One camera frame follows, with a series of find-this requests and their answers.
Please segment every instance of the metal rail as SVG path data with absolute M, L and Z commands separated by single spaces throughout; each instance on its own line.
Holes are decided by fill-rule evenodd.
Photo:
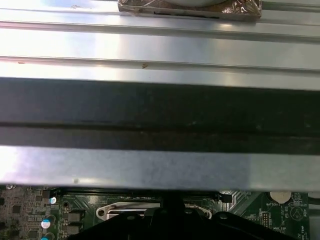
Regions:
M 245 23 L 138 17 L 119 13 L 114 1 L 2 1 L 0 77 L 5 92 L 1 96 L 13 89 L 3 87 L 7 83 L 45 84 L 53 80 L 67 85 L 89 80 L 308 90 L 317 94 L 320 4 L 316 0 L 274 0 L 265 1 L 264 6 L 259 22 Z M 64 89 L 59 88 L 57 96 Z M 64 107 L 72 109 L 58 97 L 51 99 L 57 106 L 46 115 L 38 104 L 30 104 L 30 110 L 17 110 L 14 107 L 26 102 L 23 95 L 41 104 L 52 94 L 24 87 L 19 93 L 22 95 L 1 98 L 2 125 L 19 122 L 17 119 L 23 124 L 24 118 L 32 119 L 31 124 L 63 124 L 81 114 L 77 111 L 70 113 L 70 118 L 66 117 L 68 113 L 57 118 L 55 112 Z M 90 112 L 90 117 L 99 111 Z M 312 127 L 302 122 L 305 129 Z M 320 190 L 318 156 L 88 150 L 14 143 L 5 146 L 3 142 L 14 135 L 0 136 L 1 183 L 172 190 Z

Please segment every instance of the capacitor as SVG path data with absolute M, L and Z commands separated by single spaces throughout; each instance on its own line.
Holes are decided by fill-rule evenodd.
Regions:
M 50 198 L 49 200 L 50 204 L 55 204 L 57 202 L 57 199 L 55 197 Z
M 42 220 L 41 222 L 41 227 L 43 229 L 48 229 L 52 227 L 56 222 L 56 217 L 54 215 L 49 215 L 45 219 Z
M 46 235 L 44 235 L 41 240 L 54 240 L 55 235 L 51 232 L 48 232 Z

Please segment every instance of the microchip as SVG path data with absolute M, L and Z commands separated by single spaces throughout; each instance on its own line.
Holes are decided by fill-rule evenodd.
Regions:
M 37 231 L 29 231 L 28 238 L 29 239 L 37 239 L 38 232 Z
M 50 198 L 50 193 L 51 193 L 50 190 L 43 190 L 43 191 L 42 191 L 42 197 L 43 197 L 44 199 L 49 199 L 49 198 Z
M 81 215 L 78 212 L 70 212 L 68 214 L 68 222 L 79 222 L 81 220 Z
M 72 226 L 72 225 L 67 226 L 66 233 L 68 235 L 78 234 L 79 232 L 80 232 L 80 226 Z
M 35 201 L 36 202 L 41 202 L 42 201 L 42 196 L 35 196 Z
M 12 207 L 12 213 L 13 213 L 13 214 L 19 214 L 19 213 L 20 213 L 20 210 L 21 210 L 21 206 L 19 206 L 19 205 L 14 205 L 14 206 Z
M 63 214 L 62 214 L 62 218 L 68 220 L 69 214 L 68 214 L 68 213 L 63 213 Z

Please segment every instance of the black plastic part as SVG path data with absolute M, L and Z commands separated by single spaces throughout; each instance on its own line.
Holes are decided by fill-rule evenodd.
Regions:
M 1 78 L 0 145 L 318 155 L 319 100 L 320 91 Z

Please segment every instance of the metal screw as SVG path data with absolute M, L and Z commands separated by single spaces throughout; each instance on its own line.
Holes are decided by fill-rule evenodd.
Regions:
M 186 210 L 184 210 L 184 212 L 185 212 L 186 214 L 192 214 L 192 210 L 191 210 L 190 208 L 187 208 Z
M 228 216 L 225 213 L 220 213 L 219 217 L 221 219 L 227 219 L 228 218 Z

